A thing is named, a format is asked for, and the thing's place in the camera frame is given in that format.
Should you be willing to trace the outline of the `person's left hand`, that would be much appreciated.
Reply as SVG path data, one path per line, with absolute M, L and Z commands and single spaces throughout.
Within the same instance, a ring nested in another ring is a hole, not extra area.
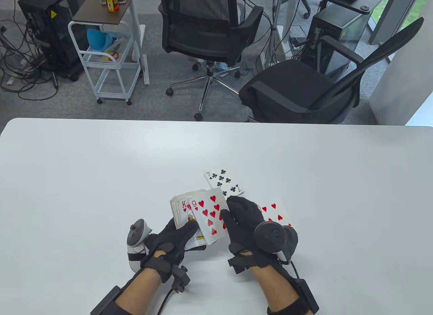
M 140 267 L 156 270 L 162 283 L 167 282 L 172 276 L 172 267 L 180 265 L 186 251 L 203 251 L 207 248 L 206 245 L 202 245 L 186 249 L 187 242 L 198 229 L 198 223 L 195 221 L 188 221 L 177 229 L 174 220 L 171 219 L 160 233 L 151 234 L 145 241 L 149 252 L 141 260 Z

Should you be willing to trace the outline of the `person's right hand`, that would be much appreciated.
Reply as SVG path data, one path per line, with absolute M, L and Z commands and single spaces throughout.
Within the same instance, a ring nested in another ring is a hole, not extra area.
M 283 267 L 291 260 L 298 236 L 294 229 L 274 221 L 266 221 L 257 204 L 243 197 L 230 196 L 228 209 L 221 211 L 229 234 L 228 263 L 236 274 L 251 267 L 273 267 L 290 283 L 294 278 Z

